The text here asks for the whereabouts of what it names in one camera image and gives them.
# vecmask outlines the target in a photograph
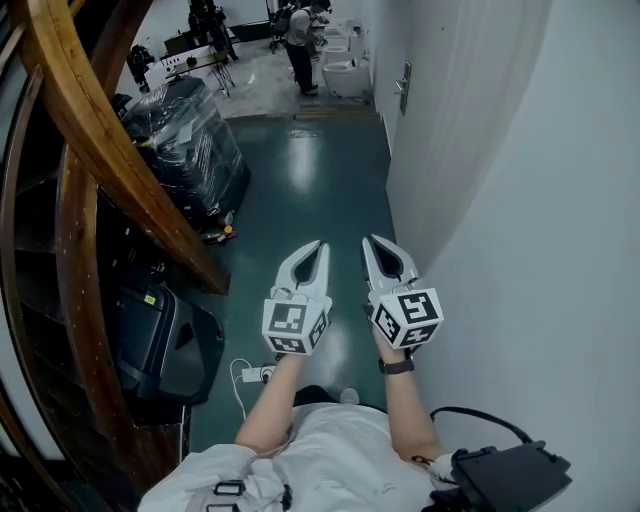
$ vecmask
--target plastic wrap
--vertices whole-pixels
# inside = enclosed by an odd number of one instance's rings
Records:
[[[215,215],[244,162],[202,80],[145,95],[122,121],[160,184],[188,218]]]

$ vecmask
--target fiducial marker cube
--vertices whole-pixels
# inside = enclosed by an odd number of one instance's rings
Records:
[[[372,321],[394,349],[428,343],[444,321],[434,288],[382,295],[374,308]]]
[[[328,304],[267,299],[262,336],[273,352],[310,356],[329,326],[329,309],[330,299]]]

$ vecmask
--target forearm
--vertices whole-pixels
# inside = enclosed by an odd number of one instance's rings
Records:
[[[258,402],[243,423],[236,444],[263,454],[284,444],[291,426],[293,401],[304,367],[304,356],[288,355],[262,391]]]
[[[380,357],[387,364],[405,359],[404,351],[392,350],[374,328]],[[444,454],[431,418],[427,414],[412,372],[385,376],[389,432],[393,449],[403,460],[420,455],[437,459]]]

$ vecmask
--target power strip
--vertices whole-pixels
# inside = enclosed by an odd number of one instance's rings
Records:
[[[275,366],[262,366],[259,368],[245,368],[242,370],[242,382],[245,384],[249,382],[262,382],[260,376],[268,376],[271,379],[273,372],[276,371]]]

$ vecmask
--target shoe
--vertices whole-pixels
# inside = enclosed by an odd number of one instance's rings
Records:
[[[340,403],[342,405],[360,405],[360,395],[353,388],[343,389],[340,393]]]

